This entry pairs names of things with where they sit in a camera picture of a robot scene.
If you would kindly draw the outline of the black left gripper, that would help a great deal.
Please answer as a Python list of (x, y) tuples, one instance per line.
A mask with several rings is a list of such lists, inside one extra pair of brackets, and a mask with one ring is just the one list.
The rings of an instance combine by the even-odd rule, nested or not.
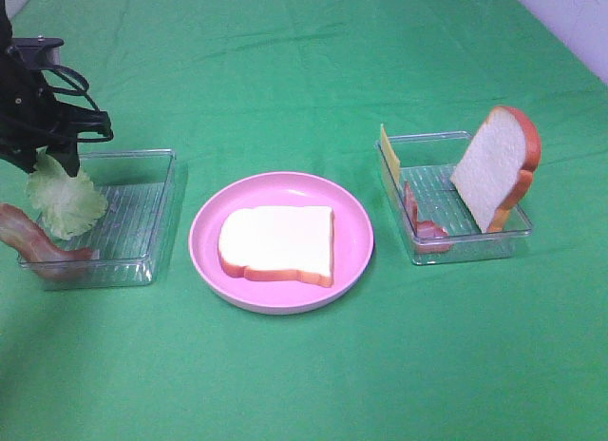
[[(28, 70), (7, 54), (15, 38), (8, 16), (1, 15), (1, 120), (34, 144), (46, 145), (69, 177), (80, 170), (77, 143), (103, 143), (114, 137), (107, 112), (89, 95), (90, 85), (76, 70), (60, 64), (52, 70)], [(0, 145), (0, 157), (33, 173), (36, 146)]]

